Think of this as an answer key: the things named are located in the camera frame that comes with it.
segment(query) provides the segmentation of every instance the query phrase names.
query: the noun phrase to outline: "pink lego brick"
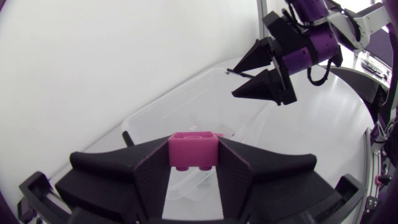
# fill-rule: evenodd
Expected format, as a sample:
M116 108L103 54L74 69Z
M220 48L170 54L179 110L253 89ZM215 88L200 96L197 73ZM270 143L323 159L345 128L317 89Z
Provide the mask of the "pink lego brick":
M174 133L169 142L170 166L179 171L188 167L210 170L218 162L218 138L211 131Z

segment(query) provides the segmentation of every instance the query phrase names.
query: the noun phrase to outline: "white table surface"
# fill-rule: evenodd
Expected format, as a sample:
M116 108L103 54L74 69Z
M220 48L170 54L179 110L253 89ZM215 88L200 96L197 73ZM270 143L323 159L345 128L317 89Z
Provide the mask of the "white table surface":
M221 62L210 68L233 68L239 59ZM260 70L248 73L256 75ZM318 80L325 69L316 66L312 71L313 79ZM366 128L373 127L373 122L360 97L332 73L322 86L311 85L306 71L292 75L291 79L298 101L287 106L270 103L259 114L261 123L247 127L251 134L256 129L261 130L260 133L264 134L258 136L261 140L245 138L243 132L238 132L234 139L241 138L246 144L284 154L312 153L318 159L315 171L332 187L344 174L363 181L365 154L362 135ZM85 152L106 152L123 147L119 125ZM70 169L70 165L61 169L50 179L50 183L57 183ZM216 182L216 175L212 175L209 181ZM163 217L179 220L222 218L218 188L212 188L201 202L188 198L166 200ZM354 212L345 223L352 223L353 218Z

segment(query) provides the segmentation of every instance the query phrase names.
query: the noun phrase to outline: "black holder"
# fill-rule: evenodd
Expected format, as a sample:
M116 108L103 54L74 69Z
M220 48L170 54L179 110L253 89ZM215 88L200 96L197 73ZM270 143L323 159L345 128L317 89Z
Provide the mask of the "black holder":
M288 156L219 138L216 166L224 220L163 220L170 175L168 138L113 152L70 156L73 169L56 188L67 213L46 195L36 172L20 185L48 223L338 223L354 209L364 187L350 175L335 189L313 169L314 155Z

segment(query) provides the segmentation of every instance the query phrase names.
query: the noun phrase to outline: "white wall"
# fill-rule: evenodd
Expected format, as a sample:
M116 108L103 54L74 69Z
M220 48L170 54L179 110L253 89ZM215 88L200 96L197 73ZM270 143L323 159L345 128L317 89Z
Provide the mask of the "white wall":
M281 12L283 8L288 10L285 0L267 0L268 13L274 11L279 16L283 16Z
M256 1L13 0L0 13L0 189L52 176L134 110L258 37Z

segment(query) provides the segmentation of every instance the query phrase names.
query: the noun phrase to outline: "transparent plastic container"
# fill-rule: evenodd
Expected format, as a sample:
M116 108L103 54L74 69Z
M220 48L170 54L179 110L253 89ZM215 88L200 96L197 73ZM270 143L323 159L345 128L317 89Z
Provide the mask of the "transparent plastic container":
M122 131L127 131L135 144L185 131L212 131L231 138L268 104L233 97L231 92L247 80L227 75L225 68L209 69L130 115L123 121ZM166 199L200 200L206 189L214 187L206 181L214 171L214 167L209 171L191 167L179 172L173 167Z

